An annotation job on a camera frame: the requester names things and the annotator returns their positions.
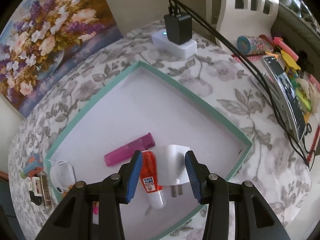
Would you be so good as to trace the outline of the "white plastic clip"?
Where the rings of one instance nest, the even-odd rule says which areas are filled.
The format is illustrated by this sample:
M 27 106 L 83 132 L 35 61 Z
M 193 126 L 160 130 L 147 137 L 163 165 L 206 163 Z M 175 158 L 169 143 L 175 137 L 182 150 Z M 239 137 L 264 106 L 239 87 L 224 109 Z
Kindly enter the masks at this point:
M 41 181 L 39 177 L 28 177 L 27 178 L 28 183 L 28 190 L 34 194 L 36 197 L 42 197 L 42 186 Z

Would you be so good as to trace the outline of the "black toy car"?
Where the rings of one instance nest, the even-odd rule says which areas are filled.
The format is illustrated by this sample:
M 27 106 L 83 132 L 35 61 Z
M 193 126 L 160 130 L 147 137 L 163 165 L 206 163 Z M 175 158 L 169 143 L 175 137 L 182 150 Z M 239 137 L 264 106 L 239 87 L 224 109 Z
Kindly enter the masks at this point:
M 42 204 L 42 194 L 41 193 L 35 193 L 33 191 L 29 191 L 30 201 L 34 203 L 35 205 L 41 205 Z

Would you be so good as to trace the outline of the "pink translucent lighter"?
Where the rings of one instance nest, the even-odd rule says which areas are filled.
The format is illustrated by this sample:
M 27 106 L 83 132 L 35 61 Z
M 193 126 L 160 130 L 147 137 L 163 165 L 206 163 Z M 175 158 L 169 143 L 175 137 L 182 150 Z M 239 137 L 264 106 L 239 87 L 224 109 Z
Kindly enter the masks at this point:
M 145 151 L 156 145 L 151 133 L 148 133 L 120 148 L 104 155 L 106 166 L 111 167 L 117 165 L 127 159 L 132 158 L 135 151 Z

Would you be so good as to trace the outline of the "white charger plug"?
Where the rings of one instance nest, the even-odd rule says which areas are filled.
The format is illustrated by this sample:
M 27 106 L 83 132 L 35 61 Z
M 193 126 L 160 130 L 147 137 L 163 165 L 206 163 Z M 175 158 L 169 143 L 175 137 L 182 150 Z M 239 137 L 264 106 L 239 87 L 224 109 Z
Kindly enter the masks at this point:
M 185 154 L 190 150 L 187 146 L 159 146 L 156 150 L 156 166 L 158 183 L 170 187 L 171 197 L 183 194 L 182 185 L 189 183 L 185 167 Z

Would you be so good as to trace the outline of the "gold black patterned lighter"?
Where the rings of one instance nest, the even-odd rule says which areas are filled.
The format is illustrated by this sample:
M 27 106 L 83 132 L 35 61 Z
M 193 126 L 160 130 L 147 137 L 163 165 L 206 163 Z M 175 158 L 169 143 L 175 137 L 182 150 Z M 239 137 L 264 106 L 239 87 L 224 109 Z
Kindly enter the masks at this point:
M 52 206 L 52 199 L 50 196 L 50 190 L 49 190 L 49 184 L 47 176 L 40 175 L 40 184 L 41 184 L 41 190 L 42 190 L 42 196 L 44 200 L 45 206 Z

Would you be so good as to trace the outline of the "pile of colourful toys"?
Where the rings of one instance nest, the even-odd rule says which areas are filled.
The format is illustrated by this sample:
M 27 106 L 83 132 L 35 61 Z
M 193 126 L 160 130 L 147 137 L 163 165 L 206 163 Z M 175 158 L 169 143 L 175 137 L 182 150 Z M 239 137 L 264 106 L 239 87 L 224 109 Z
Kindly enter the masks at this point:
M 306 123 L 305 134 L 302 140 L 299 142 L 302 142 L 303 144 L 305 144 L 305 137 L 312 132 L 312 126 L 310 123 L 308 123 L 309 114 L 311 113 L 312 107 L 311 107 L 311 101 L 309 100 L 309 97 L 307 96 L 302 85 L 300 84 L 301 79 L 298 76 L 300 68 L 295 61 L 295 59 L 297 59 L 298 56 L 296 53 L 293 52 L 291 48 L 289 48 L 283 42 L 281 38 L 278 38 L 278 37 L 269 38 L 266 35 L 260 35 L 259 37 L 262 39 L 263 44 L 266 46 L 265 48 L 266 55 L 274 56 L 278 60 L 284 72 L 286 73 L 287 77 L 289 78 L 291 85 L 293 86 L 294 91 L 296 93 L 296 96 L 298 97 L 299 105 L 302 109 L 304 120 Z M 274 87 L 271 87 L 273 83 L 268 73 L 266 73 L 266 78 L 268 79 L 268 83 L 270 84 L 272 97 L 276 102 L 277 106 L 279 107 L 279 109 L 282 111 L 281 116 L 286 122 L 286 127 L 292 132 L 291 128 L 289 127 L 289 122 L 287 119 L 286 112 L 280 106 L 279 99 L 276 97 L 275 91 L 273 91 Z

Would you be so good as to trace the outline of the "colourful tape roll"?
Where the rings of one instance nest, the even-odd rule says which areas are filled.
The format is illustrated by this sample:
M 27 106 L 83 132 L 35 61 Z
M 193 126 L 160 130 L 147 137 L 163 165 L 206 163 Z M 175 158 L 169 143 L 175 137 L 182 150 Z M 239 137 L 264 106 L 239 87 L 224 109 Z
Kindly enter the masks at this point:
M 259 37 L 239 36 L 236 46 L 238 51 L 244 55 L 259 55 L 264 52 L 264 44 Z

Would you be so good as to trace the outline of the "white plastic ring band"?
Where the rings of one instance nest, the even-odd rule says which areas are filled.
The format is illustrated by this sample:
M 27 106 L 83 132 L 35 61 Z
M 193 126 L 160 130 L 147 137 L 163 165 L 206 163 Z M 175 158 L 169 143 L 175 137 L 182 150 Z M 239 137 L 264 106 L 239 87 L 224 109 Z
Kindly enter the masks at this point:
M 76 183 L 74 170 L 72 165 L 64 160 L 51 160 L 50 164 L 49 179 L 53 187 L 54 196 L 60 201 L 63 198 L 63 194 L 67 193 Z

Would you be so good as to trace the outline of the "floral painting canvas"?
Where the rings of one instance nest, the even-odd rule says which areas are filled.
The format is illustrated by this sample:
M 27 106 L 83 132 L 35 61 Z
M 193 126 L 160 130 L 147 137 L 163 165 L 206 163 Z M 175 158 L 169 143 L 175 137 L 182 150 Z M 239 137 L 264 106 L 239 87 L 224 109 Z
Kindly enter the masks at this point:
M 120 38 L 106 0 L 18 0 L 1 23 L 1 94 L 27 117 L 69 71 Z

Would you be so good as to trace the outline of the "black plugged power adapter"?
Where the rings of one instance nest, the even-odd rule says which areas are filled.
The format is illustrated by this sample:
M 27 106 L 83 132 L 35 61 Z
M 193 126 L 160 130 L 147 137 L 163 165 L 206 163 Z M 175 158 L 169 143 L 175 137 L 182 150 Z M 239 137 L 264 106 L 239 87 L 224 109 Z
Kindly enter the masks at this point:
M 167 38 L 169 41 L 182 45 L 192 39 L 192 18 L 181 12 L 177 5 L 169 5 L 169 13 L 164 16 Z

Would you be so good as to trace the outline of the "smartphone in stand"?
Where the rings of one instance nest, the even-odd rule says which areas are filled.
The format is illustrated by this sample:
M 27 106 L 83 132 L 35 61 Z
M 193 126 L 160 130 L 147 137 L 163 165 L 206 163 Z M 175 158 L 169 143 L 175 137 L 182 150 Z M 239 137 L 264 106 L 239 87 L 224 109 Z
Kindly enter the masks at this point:
M 275 95 L 281 108 L 286 112 L 289 127 L 297 141 L 301 141 L 306 129 L 302 109 L 298 97 L 286 73 L 278 60 L 271 55 L 263 56 L 262 63 L 272 80 Z

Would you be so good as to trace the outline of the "blue red foam toy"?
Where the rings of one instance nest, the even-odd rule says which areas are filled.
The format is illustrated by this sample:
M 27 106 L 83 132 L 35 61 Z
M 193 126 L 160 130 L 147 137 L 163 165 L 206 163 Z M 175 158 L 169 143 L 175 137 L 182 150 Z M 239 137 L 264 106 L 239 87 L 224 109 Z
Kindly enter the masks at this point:
M 20 176 L 22 179 L 33 178 L 43 171 L 43 163 L 40 160 L 40 155 L 34 153 L 28 159 L 27 165 L 22 169 Z

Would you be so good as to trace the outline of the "white lattice chair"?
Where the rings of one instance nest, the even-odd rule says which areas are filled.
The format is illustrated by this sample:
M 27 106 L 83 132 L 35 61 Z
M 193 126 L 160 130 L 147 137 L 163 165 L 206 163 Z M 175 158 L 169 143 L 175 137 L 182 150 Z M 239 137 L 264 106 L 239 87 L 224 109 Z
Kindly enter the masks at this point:
M 221 0 L 216 30 L 233 45 L 240 36 L 271 37 L 278 8 L 279 0 Z

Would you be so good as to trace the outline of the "red white glue bottle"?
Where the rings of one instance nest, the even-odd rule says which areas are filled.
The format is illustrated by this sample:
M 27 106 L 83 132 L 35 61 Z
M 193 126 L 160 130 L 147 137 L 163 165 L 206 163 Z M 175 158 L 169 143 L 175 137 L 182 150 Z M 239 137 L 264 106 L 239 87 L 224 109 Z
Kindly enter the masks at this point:
M 143 151 L 143 166 L 140 172 L 140 181 L 148 195 L 150 205 L 153 209 L 160 210 L 165 207 L 163 187 L 157 179 L 156 157 L 151 151 Z

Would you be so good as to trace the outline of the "floral grey tablecloth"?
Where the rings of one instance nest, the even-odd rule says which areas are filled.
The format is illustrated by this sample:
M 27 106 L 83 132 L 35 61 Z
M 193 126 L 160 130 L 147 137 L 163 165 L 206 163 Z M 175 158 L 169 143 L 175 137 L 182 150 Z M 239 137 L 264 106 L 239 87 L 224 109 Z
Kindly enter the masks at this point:
M 181 60 L 156 48 L 151 34 L 157 20 L 127 33 L 69 70 L 22 122 L 9 150 L 9 185 L 17 220 L 26 239 L 34 239 L 53 211 L 34 205 L 20 171 L 37 153 L 44 157 L 59 134 L 94 94 L 136 61 L 144 61 L 204 98 L 239 127 L 252 149 L 232 178 L 251 180 L 284 226 L 296 217 L 311 189 L 310 172 L 292 149 L 273 110 L 252 84 L 251 75 L 231 56 L 199 34 L 197 53 Z

